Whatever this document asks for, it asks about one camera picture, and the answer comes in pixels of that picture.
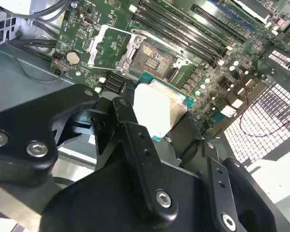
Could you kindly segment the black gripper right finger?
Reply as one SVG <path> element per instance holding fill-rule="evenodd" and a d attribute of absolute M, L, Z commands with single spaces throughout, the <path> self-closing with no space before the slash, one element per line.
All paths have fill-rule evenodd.
<path fill-rule="evenodd" d="M 217 148 L 204 139 L 190 117 L 170 131 L 180 166 L 201 185 L 206 229 L 213 232 L 290 232 L 290 223 L 246 168 L 235 158 L 220 161 Z"/>

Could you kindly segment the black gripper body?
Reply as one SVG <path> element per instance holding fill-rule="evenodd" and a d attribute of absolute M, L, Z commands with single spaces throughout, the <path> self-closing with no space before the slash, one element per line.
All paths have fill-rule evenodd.
<path fill-rule="evenodd" d="M 203 182 L 193 173 L 162 163 L 179 205 L 166 232 L 214 232 L 215 223 L 202 194 Z M 154 232 L 138 212 L 136 197 L 122 161 L 98 170 L 56 194 L 47 205 L 42 232 Z"/>

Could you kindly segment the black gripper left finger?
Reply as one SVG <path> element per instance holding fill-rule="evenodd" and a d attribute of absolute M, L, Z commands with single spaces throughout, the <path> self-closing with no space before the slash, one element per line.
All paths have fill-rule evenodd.
<path fill-rule="evenodd" d="M 76 84 L 0 112 L 0 181 L 37 186 L 58 159 L 57 147 L 72 138 L 77 116 L 87 112 L 98 140 L 97 169 L 122 161 L 140 217 L 149 224 L 170 224 L 178 215 L 149 133 L 138 124 L 124 98 L 101 100 Z"/>

